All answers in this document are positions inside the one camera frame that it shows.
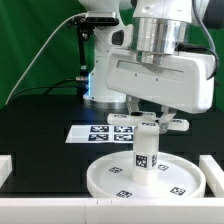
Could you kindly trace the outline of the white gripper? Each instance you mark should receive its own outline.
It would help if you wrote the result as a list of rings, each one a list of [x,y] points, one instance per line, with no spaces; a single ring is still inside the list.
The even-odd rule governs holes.
[[[126,98],[130,115],[140,114],[140,99],[163,105],[159,128],[164,134],[177,110],[195,114],[211,107],[214,68],[215,58],[207,54],[179,52],[155,65],[137,62],[129,50],[114,50],[108,58],[106,85],[134,96]]]

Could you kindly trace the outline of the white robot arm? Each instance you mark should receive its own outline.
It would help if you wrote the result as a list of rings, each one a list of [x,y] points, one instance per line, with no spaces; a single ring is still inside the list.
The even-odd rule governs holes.
[[[95,27],[94,69],[86,100],[162,106],[160,131],[178,110],[203,113],[212,104],[219,67],[215,48],[184,42],[186,26],[203,31],[224,21],[224,0],[79,0]]]

